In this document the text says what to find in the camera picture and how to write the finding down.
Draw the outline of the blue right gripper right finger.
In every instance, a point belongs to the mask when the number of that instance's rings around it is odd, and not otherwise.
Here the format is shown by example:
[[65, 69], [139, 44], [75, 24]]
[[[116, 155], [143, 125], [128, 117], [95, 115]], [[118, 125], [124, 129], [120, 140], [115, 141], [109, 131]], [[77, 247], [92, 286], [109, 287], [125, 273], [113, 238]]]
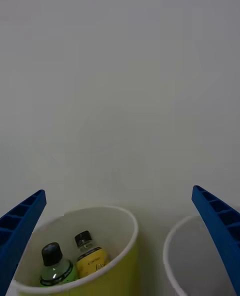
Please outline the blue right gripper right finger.
[[240, 213], [195, 185], [191, 200], [204, 221], [237, 295], [240, 294]]

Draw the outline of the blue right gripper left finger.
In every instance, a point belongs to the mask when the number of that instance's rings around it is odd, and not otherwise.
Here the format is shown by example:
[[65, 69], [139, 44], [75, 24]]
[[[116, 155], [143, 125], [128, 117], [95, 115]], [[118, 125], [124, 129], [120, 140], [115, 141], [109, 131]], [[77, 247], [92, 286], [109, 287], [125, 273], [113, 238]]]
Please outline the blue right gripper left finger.
[[6, 295], [24, 250], [47, 204], [43, 189], [0, 218], [0, 294]]

